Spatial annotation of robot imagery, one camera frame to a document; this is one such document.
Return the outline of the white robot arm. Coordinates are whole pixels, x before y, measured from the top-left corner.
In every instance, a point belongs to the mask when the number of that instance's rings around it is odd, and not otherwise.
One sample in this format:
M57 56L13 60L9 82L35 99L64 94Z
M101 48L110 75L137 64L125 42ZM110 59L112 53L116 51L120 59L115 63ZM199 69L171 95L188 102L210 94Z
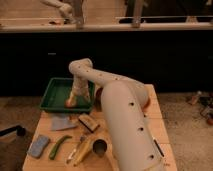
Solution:
M93 68L89 58L72 61L69 71L79 92L84 81L103 88L101 107L120 171L166 171L163 154L144 118L149 102L147 88L140 81Z

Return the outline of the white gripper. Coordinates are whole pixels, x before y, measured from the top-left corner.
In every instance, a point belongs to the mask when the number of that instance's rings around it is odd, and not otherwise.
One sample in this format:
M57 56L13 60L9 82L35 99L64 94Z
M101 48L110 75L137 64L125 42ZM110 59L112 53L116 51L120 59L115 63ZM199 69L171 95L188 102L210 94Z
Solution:
M72 91L69 95L70 102L76 102L77 95L84 95L84 98L87 102L91 102L88 81L81 77L75 76L72 86Z

